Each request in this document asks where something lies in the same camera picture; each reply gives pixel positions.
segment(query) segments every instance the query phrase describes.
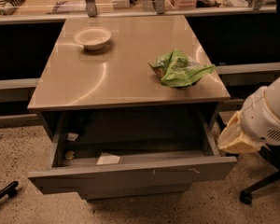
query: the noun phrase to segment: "drawer front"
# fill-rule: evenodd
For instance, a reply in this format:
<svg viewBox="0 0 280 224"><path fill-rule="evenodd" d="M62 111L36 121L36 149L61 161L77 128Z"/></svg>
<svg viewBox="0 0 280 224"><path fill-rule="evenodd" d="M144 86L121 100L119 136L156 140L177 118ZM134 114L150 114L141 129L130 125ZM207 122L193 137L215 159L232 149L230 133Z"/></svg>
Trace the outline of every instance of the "drawer front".
<svg viewBox="0 0 280 224"><path fill-rule="evenodd" d="M77 192L82 199L185 191L193 182L225 179L233 157L203 157L142 164L104 165L31 172L44 194Z"/></svg>
<svg viewBox="0 0 280 224"><path fill-rule="evenodd" d="M185 191L193 182L225 179L236 163L236 159L219 156L215 141L202 113L193 106L190 109L182 107L182 112L180 107L178 107L178 112L175 112L175 108L172 107L169 110L165 108L165 114L171 114L175 126L173 133L171 132L172 127L168 126L165 133L161 134L164 122L160 122L162 115L159 113L160 109L157 109L158 111L149 109L150 115L145 116L143 113L140 119L143 120L147 117L145 125L141 126L139 123L134 127L144 130L149 123L149 128L153 127L155 131L158 131L157 137L166 137L159 143L156 140L153 140L153 144L148 142L152 139L149 132L145 134L145 142L135 142L133 139L139 138L138 133L135 132L135 136L130 136L128 133L126 136L128 142L122 142L121 135L119 137L112 135L112 140L117 138L116 144L97 143L100 139L96 139L91 133L91 138L88 140L93 143L88 144L81 139L81 143L74 142L73 145L68 145L65 141L63 127L59 127L57 129L60 131L57 133L61 134L58 138L59 142L52 144L51 165L54 168L42 172L31 172L28 176L29 179L44 194L77 192L82 199ZM158 122L152 123L154 120L152 114L156 115ZM135 119L131 110L129 110L129 115ZM186 120L189 119L188 115L193 118L189 124L186 123ZM102 117L103 124L105 124L105 117L110 117L110 113ZM124 120L124 127L129 127L127 120ZM172 142L174 134L177 134L176 140L181 141L181 144L176 140ZM187 141L180 139L180 135L185 135ZM65 160L64 150L68 147L75 148L77 156L80 156L72 160ZM111 158L113 156L119 160L112 162L113 164L105 164L105 162L101 164L99 160L103 152L96 155L98 148L109 149L108 154L111 153Z"/></svg>

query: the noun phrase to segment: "white bowl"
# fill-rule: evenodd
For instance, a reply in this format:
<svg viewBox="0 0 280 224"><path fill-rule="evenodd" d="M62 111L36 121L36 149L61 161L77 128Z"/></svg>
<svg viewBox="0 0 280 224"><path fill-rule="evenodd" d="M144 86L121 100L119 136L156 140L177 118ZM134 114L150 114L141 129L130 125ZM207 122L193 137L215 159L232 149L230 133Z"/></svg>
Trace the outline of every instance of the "white bowl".
<svg viewBox="0 0 280 224"><path fill-rule="evenodd" d="M86 27L74 34L74 40L89 50L103 48L110 38L111 32L104 27Z"/></svg>

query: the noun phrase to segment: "chair leg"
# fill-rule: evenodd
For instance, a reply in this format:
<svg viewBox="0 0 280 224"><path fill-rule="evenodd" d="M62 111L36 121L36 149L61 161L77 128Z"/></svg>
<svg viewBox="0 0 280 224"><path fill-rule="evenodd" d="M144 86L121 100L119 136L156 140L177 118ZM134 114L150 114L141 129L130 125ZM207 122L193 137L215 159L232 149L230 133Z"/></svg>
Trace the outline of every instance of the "chair leg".
<svg viewBox="0 0 280 224"><path fill-rule="evenodd" d="M280 171L269 175L268 177L262 179L260 182L244 189L240 193L240 201L244 204L252 204L252 192L258 189L262 189L263 187L280 180Z"/></svg>
<svg viewBox="0 0 280 224"><path fill-rule="evenodd" d="M19 185L18 181L14 181L7 185L4 189L0 190L0 199L5 195L8 195L9 198L12 198L17 195L16 187Z"/></svg>

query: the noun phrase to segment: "robotic hand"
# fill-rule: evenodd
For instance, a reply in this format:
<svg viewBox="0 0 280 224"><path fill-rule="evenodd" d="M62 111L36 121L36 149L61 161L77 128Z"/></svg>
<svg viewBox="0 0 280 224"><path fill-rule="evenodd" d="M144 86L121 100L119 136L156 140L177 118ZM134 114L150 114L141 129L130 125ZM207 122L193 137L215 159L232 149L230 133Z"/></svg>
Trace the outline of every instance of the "robotic hand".
<svg viewBox="0 0 280 224"><path fill-rule="evenodd" d="M229 153L260 151L280 146L280 78L246 98L218 138L218 148Z"/></svg>

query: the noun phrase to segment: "black panel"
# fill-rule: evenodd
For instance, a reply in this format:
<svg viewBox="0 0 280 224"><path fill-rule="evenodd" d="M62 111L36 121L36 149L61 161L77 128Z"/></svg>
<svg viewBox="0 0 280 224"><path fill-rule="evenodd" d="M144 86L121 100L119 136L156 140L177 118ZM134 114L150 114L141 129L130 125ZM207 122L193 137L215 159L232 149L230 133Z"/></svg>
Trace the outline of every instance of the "black panel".
<svg viewBox="0 0 280 224"><path fill-rule="evenodd" d="M215 65L280 62L280 14L187 17Z"/></svg>
<svg viewBox="0 0 280 224"><path fill-rule="evenodd" d="M63 28L63 21L1 24L0 80L38 78Z"/></svg>

